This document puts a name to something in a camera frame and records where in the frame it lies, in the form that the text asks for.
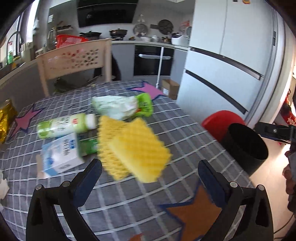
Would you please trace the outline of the person's hand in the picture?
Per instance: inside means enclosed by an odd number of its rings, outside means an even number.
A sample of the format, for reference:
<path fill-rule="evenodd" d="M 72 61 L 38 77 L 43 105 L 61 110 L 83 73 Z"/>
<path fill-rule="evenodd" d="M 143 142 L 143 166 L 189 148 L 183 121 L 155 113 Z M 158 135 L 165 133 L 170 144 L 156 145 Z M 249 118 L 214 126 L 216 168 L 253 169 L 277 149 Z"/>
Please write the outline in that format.
<path fill-rule="evenodd" d="M 295 151 L 289 150 L 285 153 L 288 165 L 283 169 L 282 175 L 286 180 L 286 193 L 288 197 L 288 210 L 295 216 Z"/>

